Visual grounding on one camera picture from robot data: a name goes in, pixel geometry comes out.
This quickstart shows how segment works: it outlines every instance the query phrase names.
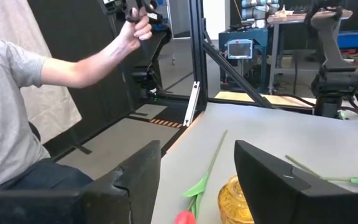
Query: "man's arm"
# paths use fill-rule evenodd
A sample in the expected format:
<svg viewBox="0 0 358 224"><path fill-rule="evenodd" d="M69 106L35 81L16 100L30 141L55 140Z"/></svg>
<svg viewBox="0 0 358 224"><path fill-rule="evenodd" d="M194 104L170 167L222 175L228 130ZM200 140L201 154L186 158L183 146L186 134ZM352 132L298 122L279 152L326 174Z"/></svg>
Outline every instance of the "man's arm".
<svg viewBox="0 0 358 224"><path fill-rule="evenodd" d="M42 68L41 82L46 85L83 88L104 78L131 52L128 44L115 39L99 53L77 63L48 58Z"/></svg>
<svg viewBox="0 0 358 224"><path fill-rule="evenodd" d="M146 11L142 9L140 14L142 19L137 24L126 22L118 37L96 55L76 63L46 59L41 72L42 84L83 88L100 81L133 50L140 47L139 39L151 37L151 25Z"/></svg>

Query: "green tulip stem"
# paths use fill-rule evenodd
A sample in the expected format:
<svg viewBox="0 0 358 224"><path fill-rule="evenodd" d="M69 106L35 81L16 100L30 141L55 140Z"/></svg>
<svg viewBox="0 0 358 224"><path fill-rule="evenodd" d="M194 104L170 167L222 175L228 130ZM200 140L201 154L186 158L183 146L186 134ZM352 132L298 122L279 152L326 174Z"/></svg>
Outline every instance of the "green tulip stem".
<svg viewBox="0 0 358 224"><path fill-rule="evenodd" d="M227 130L224 131L222 137L221 137L221 140L219 141L219 145L218 145L218 148L216 149L215 151L215 154L214 154L214 157L212 158L212 162L211 164L209 165L209 168L208 168L208 177L209 177L209 174L211 173L212 171L212 168L214 167L214 164L215 164L215 161L216 161L216 158L218 157L218 154L219 154L219 151L221 150L222 148L222 145L223 145L223 142L224 142L224 138L226 137L226 134L227 134Z"/></svg>
<svg viewBox="0 0 358 224"><path fill-rule="evenodd" d="M295 160L295 159L292 158L291 156L285 155L285 157L286 157L289 161L291 161L292 163L294 163L295 165L297 165L298 167L300 167L301 169L303 169L304 171L306 171L306 172L308 172L308 173L310 173L310 174L313 174L313 175L315 175L315 176L321 178L320 175L318 175L317 173L315 173L313 170L309 169L307 166L303 165L302 163L298 162L297 160Z"/></svg>
<svg viewBox="0 0 358 224"><path fill-rule="evenodd" d="M190 202L190 204L189 204L189 207L187 208L188 211L191 210L191 206L195 203L195 201L196 201L196 197L193 197L193 198L191 199L191 202Z"/></svg>
<svg viewBox="0 0 358 224"><path fill-rule="evenodd" d="M351 181L351 178L348 178L348 177L324 177L322 179L328 180L328 181L345 181L345 182Z"/></svg>

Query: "orange warning tape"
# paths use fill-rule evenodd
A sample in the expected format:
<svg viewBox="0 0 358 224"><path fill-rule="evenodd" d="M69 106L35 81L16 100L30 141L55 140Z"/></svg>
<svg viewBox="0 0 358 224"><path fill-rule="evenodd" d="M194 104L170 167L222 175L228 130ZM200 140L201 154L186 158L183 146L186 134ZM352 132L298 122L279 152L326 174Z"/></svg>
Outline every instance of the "orange warning tape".
<svg viewBox="0 0 358 224"><path fill-rule="evenodd" d="M153 124L159 124L162 126L168 126L171 128L181 128L182 127L182 124L180 124L180 123L174 123L171 121L165 121L165 120L160 120L160 119L151 119L149 122L153 123Z"/></svg>

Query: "white table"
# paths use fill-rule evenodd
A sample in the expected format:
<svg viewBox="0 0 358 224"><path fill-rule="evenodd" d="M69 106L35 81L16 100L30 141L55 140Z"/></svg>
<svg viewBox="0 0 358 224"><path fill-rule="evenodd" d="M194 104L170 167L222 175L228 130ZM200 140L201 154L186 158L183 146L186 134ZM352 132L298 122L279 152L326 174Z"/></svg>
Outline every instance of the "white table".
<svg viewBox="0 0 358 224"><path fill-rule="evenodd" d="M234 141L243 139L284 159L292 156L325 177L358 176L358 122L253 106L209 103L162 159L153 224L173 223L190 201L183 193L208 169L225 130L227 136L208 180L197 224L220 224L218 192L234 167ZM358 186L342 184L358 191Z"/></svg>

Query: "screen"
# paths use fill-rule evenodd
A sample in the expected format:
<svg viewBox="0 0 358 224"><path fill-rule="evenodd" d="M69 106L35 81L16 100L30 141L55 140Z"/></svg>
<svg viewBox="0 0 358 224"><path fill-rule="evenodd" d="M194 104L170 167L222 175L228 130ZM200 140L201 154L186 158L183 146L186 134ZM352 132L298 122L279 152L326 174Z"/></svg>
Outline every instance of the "screen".
<svg viewBox="0 0 358 224"><path fill-rule="evenodd" d="M229 49L230 56L248 56L251 54L251 44L231 44Z"/></svg>

